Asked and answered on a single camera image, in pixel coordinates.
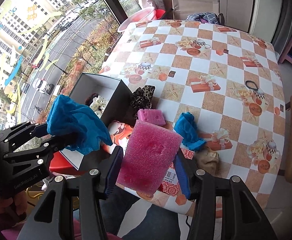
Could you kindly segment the left hand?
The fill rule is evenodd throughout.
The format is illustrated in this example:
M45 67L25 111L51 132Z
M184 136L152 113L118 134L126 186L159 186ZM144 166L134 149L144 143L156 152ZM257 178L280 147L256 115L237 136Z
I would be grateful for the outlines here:
M20 192L13 198L0 196L0 230L11 228L20 222L20 216L26 212L26 192Z

